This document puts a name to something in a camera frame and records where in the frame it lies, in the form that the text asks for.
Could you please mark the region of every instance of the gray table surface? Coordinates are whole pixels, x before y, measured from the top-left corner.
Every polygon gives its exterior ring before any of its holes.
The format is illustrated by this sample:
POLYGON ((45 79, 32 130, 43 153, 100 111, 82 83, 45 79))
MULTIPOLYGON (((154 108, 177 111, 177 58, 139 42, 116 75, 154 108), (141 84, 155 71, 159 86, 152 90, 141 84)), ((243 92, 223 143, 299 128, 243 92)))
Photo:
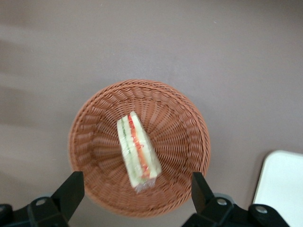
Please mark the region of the gray table surface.
MULTIPOLYGON (((266 154, 303 153, 302 1, 0 1, 0 201, 53 192, 71 173, 77 111, 124 79, 192 100, 210 132, 209 185, 247 208, 266 154)), ((86 197, 70 224, 177 227, 194 210, 125 218, 86 197)))

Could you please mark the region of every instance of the white tray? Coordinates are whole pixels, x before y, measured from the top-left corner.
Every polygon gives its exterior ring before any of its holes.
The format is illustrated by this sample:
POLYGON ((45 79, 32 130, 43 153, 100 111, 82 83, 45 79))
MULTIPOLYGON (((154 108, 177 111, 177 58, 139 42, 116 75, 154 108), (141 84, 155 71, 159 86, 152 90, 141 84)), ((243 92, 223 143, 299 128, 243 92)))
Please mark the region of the white tray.
POLYGON ((303 155, 277 150, 262 167, 253 203, 276 209, 291 227, 303 226, 303 155))

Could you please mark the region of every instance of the brown basket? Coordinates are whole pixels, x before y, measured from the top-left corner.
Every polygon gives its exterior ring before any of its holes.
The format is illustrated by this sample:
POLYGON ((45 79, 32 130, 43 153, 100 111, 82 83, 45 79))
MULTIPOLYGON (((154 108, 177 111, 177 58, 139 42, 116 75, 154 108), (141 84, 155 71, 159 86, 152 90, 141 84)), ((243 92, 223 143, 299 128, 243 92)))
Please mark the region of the brown basket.
POLYGON ((126 80, 96 93, 72 125, 70 161, 84 172, 86 193, 112 212, 131 217, 167 213, 190 198, 192 172, 206 174, 210 141, 197 108, 176 89, 126 80), (154 187, 136 193, 123 162, 116 122, 135 111, 162 165, 154 187))

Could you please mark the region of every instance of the robotic arm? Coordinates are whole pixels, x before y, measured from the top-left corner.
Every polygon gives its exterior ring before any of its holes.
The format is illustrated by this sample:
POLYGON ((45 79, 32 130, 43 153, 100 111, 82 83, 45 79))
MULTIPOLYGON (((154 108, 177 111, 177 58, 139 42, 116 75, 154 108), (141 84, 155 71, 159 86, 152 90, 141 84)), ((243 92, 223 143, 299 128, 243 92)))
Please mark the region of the robotic arm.
MULTIPOLYGON (((73 172, 51 197, 35 199, 16 211, 0 204, 0 227, 68 227, 83 197, 83 172, 73 172)), ((182 227, 289 227, 270 206, 252 204, 246 211, 215 197, 201 173, 193 173, 192 200, 197 213, 182 227)))

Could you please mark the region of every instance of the plastic wrap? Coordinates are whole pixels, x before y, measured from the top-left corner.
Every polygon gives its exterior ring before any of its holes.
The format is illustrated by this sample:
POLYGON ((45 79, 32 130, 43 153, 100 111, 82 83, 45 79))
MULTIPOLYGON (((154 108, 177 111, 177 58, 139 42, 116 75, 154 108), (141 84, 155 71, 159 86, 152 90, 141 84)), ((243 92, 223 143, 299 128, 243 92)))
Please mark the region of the plastic wrap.
POLYGON ((137 114, 130 112, 118 120, 117 130, 131 186, 136 192, 153 187, 161 165, 137 114))

